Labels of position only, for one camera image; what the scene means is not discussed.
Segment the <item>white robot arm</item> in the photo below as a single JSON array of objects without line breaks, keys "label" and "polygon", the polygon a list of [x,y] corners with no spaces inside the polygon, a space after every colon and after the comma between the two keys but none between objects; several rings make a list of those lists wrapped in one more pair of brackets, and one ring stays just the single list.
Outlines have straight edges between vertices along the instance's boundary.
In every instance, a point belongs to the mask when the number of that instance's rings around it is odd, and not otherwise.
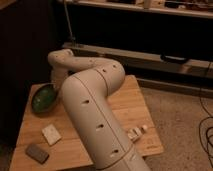
[{"label": "white robot arm", "polygon": [[48,62],[96,171],[151,171],[107,102],[125,80],[123,66],[107,58],[76,57],[69,49],[49,53]]}]

